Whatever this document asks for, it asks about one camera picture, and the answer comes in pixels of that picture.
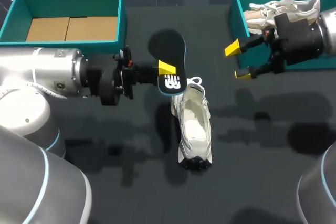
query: teal box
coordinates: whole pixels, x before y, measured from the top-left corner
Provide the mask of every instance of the teal box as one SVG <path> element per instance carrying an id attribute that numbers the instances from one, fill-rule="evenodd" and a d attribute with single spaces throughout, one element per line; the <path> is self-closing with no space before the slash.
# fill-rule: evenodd
<path id="1" fill-rule="evenodd" d="M 244 19 L 244 11 L 249 9 L 249 3 L 264 4 L 272 0 L 231 0 L 229 11 L 229 24 L 233 39 L 250 37 L 247 24 Z M 336 0 L 321 0 L 321 11 L 336 7 Z M 239 66 L 260 66 L 267 62 L 270 49 L 261 45 L 249 49 L 246 53 L 238 56 Z M 336 58 L 314 59 L 296 65 L 287 66 L 288 70 L 309 70 L 309 69 L 332 69 L 336 68 Z"/>
<path id="2" fill-rule="evenodd" d="M 101 16 L 118 17 L 115 40 L 26 42 L 33 18 Z M 84 54 L 115 53 L 125 45 L 126 29 L 124 0 L 13 0 L 0 30 L 0 47 L 78 48 Z"/>

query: shoe insole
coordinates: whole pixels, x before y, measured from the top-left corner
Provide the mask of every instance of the shoe insole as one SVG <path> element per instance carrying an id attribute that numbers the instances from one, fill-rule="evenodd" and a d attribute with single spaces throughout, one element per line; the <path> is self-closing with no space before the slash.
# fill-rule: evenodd
<path id="1" fill-rule="evenodd" d="M 175 30 L 165 29 L 153 34 L 148 42 L 149 53 L 158 60 L 158 87 L 163 95 L 183 93 L 187 87 L 185 43 Z"/>
<path id="2" fill-rule="evenodd" d="M 187 138 L 206 138 L 203 112 L 199 105 L 188 100 L 185 103 L 183 120 Z"/>

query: cardboard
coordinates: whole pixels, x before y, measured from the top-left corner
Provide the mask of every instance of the cardboard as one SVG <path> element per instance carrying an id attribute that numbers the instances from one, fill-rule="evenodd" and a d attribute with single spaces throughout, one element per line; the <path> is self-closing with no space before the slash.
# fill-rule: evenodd
<path id="1" fill-rule="evenodd" d="M 69 21 L 67 36 L 63 40 L 86 40 L 87 39 L 87 18 L 71 18 Z"/>
<path id="2" fill-rule="evenodd" d="M 31 21 L 26 41 L 62 41 L 67 34 L 68 17 L 34 18 Z"/>
<path id="3" fill-rule="evenodd" d="M 33 18 L 26 41 L 116 40 L 118 17 Z"/>

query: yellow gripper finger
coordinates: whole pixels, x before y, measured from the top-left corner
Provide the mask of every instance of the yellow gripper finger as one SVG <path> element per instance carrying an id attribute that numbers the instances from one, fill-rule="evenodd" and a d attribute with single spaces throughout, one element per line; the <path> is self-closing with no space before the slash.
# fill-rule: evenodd
<path id="1" fill-rule="evenodd" d="M 232 55 L 241 54 L 239 40 L 236 39 L 231 45 L 225 48 L 225 56 L 229 57 Z"/>
<path id="2" fill-rule="evenodd" d="M 164 74 L 176 74 L 176 67 L 159 60 L 159 76 Z"/>
<path id="3" fill-rule="evenodd" d="M 236 79 L 252 79 L 251 74 L 246 69 L 240 69 L 235 71 Z"/>

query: black shoe sole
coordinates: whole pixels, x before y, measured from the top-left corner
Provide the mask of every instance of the black shoe sole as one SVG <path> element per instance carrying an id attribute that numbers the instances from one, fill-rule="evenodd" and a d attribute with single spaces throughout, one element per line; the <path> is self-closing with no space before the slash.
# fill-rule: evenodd
<path id="1" fill-rule="evenodd" d="M 201 171 L 201 170 L 207 170 L 209 167 L 211 167 L 211 163 L 209 160 L 203 160 L 201 157 L 196 156 L 192 159 L 183 159 L 180 162 L 180 165 L 186 169 L 186 170 L 192 170 L 192 171 Z"/>

